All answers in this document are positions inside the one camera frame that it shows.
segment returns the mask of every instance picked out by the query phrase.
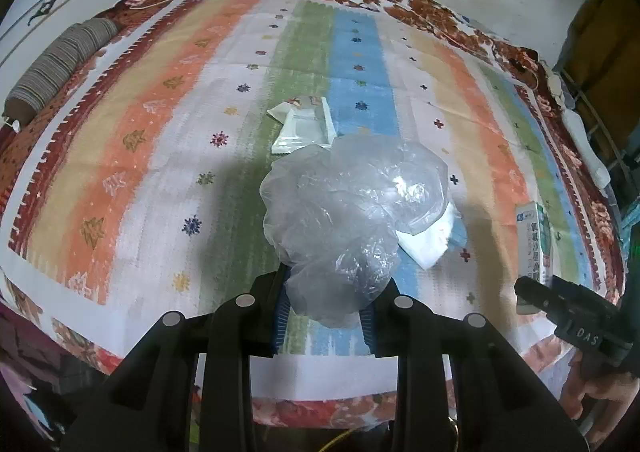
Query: bed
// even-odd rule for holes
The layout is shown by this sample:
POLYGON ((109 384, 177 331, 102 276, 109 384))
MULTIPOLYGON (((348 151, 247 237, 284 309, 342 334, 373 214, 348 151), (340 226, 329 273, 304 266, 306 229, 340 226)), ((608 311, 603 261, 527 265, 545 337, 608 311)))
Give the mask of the bed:
MULTIPOLYGON (((467 243, 427 271, 399 251, 401 292, 483 313, 558 391, 569 348, 543 316, 515 314, 516 205, 545 206, 557 275, 616 302, 624 273, 536 52, 433 0, 122 0, 100 15, 123 31, 2 144, 10 307, 108 374, 162 313, 246 291, 278 264, 258 194, 280 129, 266 111, 326 96, 339 135, 417 140, 447 163, 467 243)), ((291 313, 280 354, 252 360, 254 419, 392 419, 396 368, 360 328, 291 313)))

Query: human hand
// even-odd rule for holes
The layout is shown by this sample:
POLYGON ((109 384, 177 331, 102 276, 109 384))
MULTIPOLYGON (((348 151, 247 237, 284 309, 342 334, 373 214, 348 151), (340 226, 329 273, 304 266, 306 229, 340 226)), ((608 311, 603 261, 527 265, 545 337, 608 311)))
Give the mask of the human hand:
POLYGON ((580 375, 581 362, 582 352, 578 351, 569 362, 571 370, 562 386, 560 405, 570 418, 577 419, 582 414, 582 399, 585 394, 597 400, 609 400, 604 412, 586 435, 593 450, 600 446, 625 415, 638 393, 640 380, 630 372, 621 372, 585 381, 580 375))

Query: orange stripe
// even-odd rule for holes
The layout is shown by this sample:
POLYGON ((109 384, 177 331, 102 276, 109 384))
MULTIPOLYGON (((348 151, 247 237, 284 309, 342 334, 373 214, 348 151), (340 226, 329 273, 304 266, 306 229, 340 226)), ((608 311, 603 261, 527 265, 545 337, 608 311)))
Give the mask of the orange stripe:
POLYGON ((516 164, 511 151, 501 151, 499 146, 508 145, 505 141, 498 122, 495 121, 490 105, 484 94, 478 88, 476 80, 469 75, 464 60, 452 49, 440 43, 435 43, 440 58, 449 65, 453 77, 469 109, 482 142, 482 148, 491 169, 491 179, 494 184, 495 212, 505 236, 506 255, 510 268, 510 276, 518 273, 518 238, 516 232, 515 209, 517 205, 529 201, 527 185, 522 171, 516 164))
POLYGON ((120 223, 146 174, 154 142, 172 118, 174 108, 193 89, 200 71, 214 55, 220 42, 257 1, 227 0, 217 14, 204 21, 184 41, 174 60, 129 105, 103 152, 102 161, 92 163, 98 171, 92 182, 87 184, 82 200, 76 204, 67 225, 67 251, 62 266, 66 272, 67 286, 69 277, 86 272, 82 293, 86 297, 97 297, 99 304, 106 303, 120 223), (164 105, 156 108, 155 112, 143 107, 144 103, 158 99, 163 100, 164 105), (126 186, 118 188, 112 197, 103 181, 119 170, 125 172, 120 178, 126 186))

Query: bedsheet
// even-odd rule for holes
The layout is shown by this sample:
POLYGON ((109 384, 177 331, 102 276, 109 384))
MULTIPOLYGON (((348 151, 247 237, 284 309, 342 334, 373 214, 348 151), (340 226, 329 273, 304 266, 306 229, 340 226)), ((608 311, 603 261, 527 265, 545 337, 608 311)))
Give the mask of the bedsheet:
MULTIPOLYGON (((482 312, 548 370, 567 347, 514 307, 514 209, 534 199, 554 272, 619 297, 604 199, 534 51, 431 0, 123 0, 104 15, 124 31, 0 155, 2 297, 95 368, 113 371, 162 313, 209 313, 276 268, 258 194, 280 129, 266 111, 302 94, 327 97, 339 135, 417 140, 447 163, 467 245, 428 271, 399 250, 403 293, 482 312)), ((267 424, 390 419, 395 383, 359 328, 294 313, 282 353, 252 359, 267 424)))

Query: plastic bag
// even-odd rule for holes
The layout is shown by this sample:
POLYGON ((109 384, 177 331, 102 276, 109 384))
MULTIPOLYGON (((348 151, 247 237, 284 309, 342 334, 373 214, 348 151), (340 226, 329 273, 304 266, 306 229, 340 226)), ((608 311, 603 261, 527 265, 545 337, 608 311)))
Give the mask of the plastic bag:
POLYGON ((418 234, 444 213, 447 166, 417 142, 346 135, 273 162, 260 195, 264 235, 292 268, 293 310, 344 327, 389 282, 396 231, 418 234))

